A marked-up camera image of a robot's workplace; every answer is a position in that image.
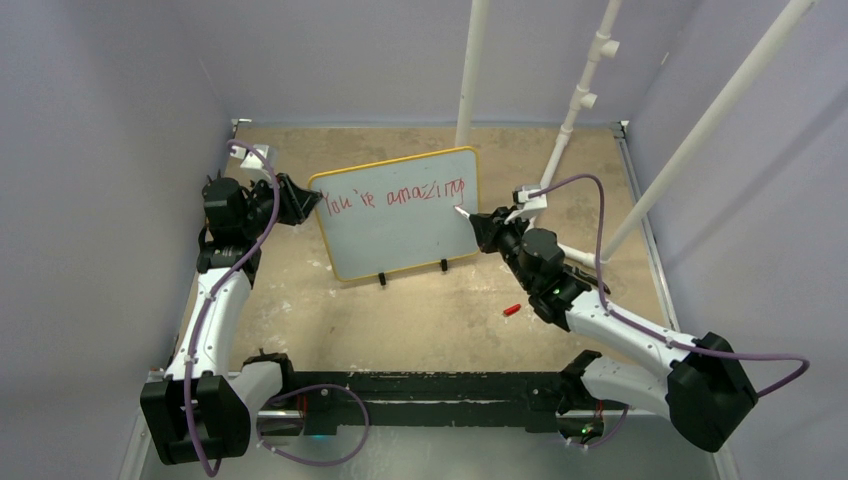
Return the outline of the red whiteboard marker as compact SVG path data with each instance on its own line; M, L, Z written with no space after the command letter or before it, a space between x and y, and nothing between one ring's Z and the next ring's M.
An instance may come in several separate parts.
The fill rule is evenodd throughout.
M457 211L457 212L458 212L461 216L463 216L465 219L470 219L470 214L469 214L469 212L467 212L466 210L464 210L464 209L463 209L463 208L461 208L460 206L455 205L453 208L454 208L454 210L456 210L456 211Z

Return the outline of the yellow framed whiteboard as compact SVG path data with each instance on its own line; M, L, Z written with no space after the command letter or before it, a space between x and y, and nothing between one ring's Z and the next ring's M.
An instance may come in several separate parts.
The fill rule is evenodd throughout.
M480 207L480 158L470 147L313 175L317 222L337 280L352 282L478 251L467 219Z

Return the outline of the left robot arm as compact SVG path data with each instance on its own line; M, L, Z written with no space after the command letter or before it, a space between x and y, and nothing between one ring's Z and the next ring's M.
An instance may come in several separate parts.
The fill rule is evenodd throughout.
M249 186L218 176L201 195L206 224L198 239L196 303L163 378L144 385L140 406L163 464L216 469L222 459L246 452L265 402L284 409L297 399L298 382L282 353L248 358L235 378L228 367L261 243L275 224L302 224L321 195L284 173Z

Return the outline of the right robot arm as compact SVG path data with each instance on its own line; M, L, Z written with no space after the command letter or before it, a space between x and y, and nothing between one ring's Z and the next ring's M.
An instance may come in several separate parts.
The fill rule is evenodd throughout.
M563 372L564 404L611 400L646 410L669 420L695 447L719 451L759 400L741 355L717 334L696 338L614 311L600 281L566 264L554 232L511 220L511 213L499 207L467 215L480 251L501 256L542 321L633 362L580 355Z

